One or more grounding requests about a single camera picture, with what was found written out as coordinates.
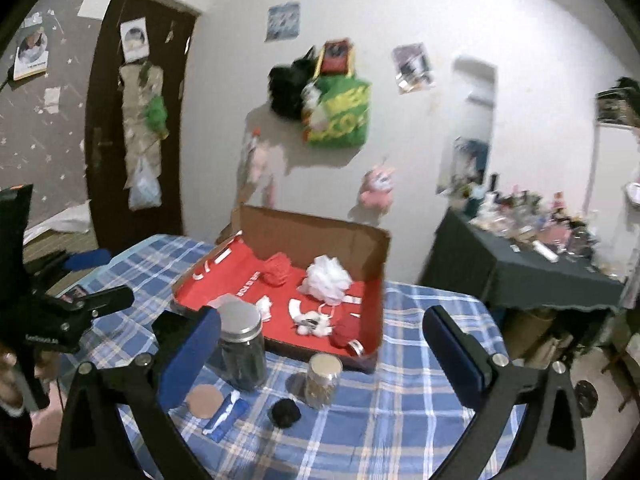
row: bolt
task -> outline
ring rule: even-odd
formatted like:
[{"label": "bolt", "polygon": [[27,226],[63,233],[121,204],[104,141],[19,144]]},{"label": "bolt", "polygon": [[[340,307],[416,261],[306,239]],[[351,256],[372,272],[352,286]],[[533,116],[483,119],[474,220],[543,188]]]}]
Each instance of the bolt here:
[{"label": "bolt", "polygon": [[560,361],[555,361],[551,367],[558,374],[564,374],[566,372],[566,365]]},{"label": "bolt", "polygon": [[133,359],[138,366],[147,366],[151,362],[151,354],[140,354]]},{"label": "bolt", "polygon": [[82,375],[87,375],[88,373],[91,372],[91,370],[94,369],[94,365],[89,363],[89,362],[85,362],[82,363],[79,367],[78,367],[78,373],[82,374]]},{"label": "bolt", "polygon": [[504,354],[492,355],[491,361],[493,361],[495,365],[498,365],[501,368],[509,364],[509,358]]}]

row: red yarn ball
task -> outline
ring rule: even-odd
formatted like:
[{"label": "red yarn ball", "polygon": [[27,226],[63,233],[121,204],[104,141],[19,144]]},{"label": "red yarn ball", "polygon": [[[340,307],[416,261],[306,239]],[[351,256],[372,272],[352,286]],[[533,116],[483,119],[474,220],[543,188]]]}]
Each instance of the red yarn ball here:
[{"label": "red yarn ball", "polygon": [[275,253],[262,268],[262,279],[267,285],[283,286],[291,272],[291,260],[285,253]]},{"label": "red yarn ball", "polygon": [[334,326],[329,336],[329,342],[336,348],[346,348],[349,341],[358,338],[360,333],[360,319],[350,314],[342,316],[342,319]]}]

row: yellow bag strap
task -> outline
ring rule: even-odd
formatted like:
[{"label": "yellow bag strap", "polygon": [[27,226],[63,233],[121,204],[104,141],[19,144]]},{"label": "yellow bag strap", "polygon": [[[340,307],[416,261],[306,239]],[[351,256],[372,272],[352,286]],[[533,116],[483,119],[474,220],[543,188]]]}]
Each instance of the yellow bag strap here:
[{"label": "yellow bag strap", "polygon": [[[316,70],[312,81],[316,81],[320,77],[320,69],[322,68],[322,62],[324,61],[324,52],[326,51],[326,43],[320,49],[320,55],[318,56],[318,62],[316,63]],[[355,56],[355,48],[350,43],[349,53],[347,54],[347,77],[353,77],[353,61]]]}]

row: blue poster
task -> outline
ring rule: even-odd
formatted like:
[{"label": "blue poster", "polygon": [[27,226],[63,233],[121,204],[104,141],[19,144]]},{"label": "blue poster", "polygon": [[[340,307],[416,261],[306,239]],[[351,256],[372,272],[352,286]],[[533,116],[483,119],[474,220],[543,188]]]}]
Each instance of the blue poster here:
[{"label": "blue poster", "polygon": [[269,8],[266,41],[290,40],[300,34],[300,3]]}]

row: cardboard box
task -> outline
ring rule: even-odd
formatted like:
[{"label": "cardboard box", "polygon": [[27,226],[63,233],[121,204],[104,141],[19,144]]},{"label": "cardboard box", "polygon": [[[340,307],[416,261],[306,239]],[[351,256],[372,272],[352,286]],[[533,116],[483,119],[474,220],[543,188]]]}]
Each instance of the cardboard box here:
[{"label": "cardboard box", "polygon": [[[200,259],[173,285],[176,303],[199,309],[216,297],[231,293],[255,303],[262,295],[271,298],[271,320],[263,324],[267,350],[307,361],[317,352],[339,357],[347,368],[372,372],[376,366],[383,331],[383,281],[390,237],[386,231],[340,220],[241,205],[232,215],[232,232],[209,254]],[[275,253],[285,253],[292,271],[282,287],[260,280],[262,262]],[[358,340],[362,356],[332,346],[328,338],[299,336],[289,316],[290,298],[302,300],[302,312],[319,306],[319,301],[298,293],[296,287],[316,256],[337,257],[354,280],[347,294],[362,298],[362,304],[343,303],[335,309],[335,319],[360,314]],[[209,273],[202,280],[194,274]]]}]

